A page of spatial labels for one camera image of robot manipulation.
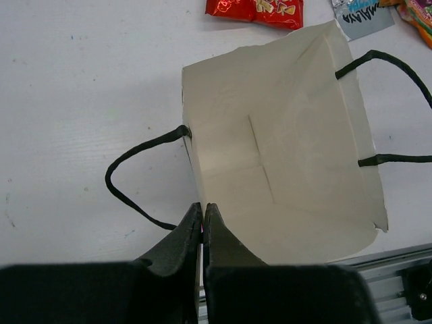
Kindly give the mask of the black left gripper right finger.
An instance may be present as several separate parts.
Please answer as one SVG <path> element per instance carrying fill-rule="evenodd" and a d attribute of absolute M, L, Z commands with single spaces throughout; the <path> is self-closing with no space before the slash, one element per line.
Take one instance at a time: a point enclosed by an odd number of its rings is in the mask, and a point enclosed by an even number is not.
<path fill-rule="evenodd" d="M 227 228 L 219 207 L 206 206 L 203 238 L 204 287 L 210 323 L 261 323 L 252 279 L 268 265 Z"/>

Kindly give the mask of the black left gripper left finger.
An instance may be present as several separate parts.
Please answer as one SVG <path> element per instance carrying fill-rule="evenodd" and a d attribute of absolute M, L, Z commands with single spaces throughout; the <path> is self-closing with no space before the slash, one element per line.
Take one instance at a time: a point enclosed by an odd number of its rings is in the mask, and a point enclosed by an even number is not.
<path fill-rule="evenodd" d="M 143 273 L 138 309 L 145 323 L 198 323 L 202 207 L 193 203 L 180 224 L 137 261 Z"/>

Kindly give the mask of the white paper coffee bag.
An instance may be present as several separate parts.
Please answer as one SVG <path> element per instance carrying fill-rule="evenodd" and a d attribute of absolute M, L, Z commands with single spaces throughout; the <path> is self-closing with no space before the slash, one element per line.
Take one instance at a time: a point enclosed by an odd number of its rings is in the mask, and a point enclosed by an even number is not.
<path fill-rule="evenodd" d="M 337 22 L 182 70 L 186 149 L 200 201 L 270 265 L 326 263 L 389 221 L 352 61 Z"/>

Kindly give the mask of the orange Fox's fruits candy bag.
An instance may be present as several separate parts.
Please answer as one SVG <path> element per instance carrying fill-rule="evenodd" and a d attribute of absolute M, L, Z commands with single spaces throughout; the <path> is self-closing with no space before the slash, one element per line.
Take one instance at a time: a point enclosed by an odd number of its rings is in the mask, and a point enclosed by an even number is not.
<path fill-rule="evenodd" d="M 431 1 L 405 0 L 397 6 L 399 16 L 414 26 L 426 45 L 431 49 Z"/>

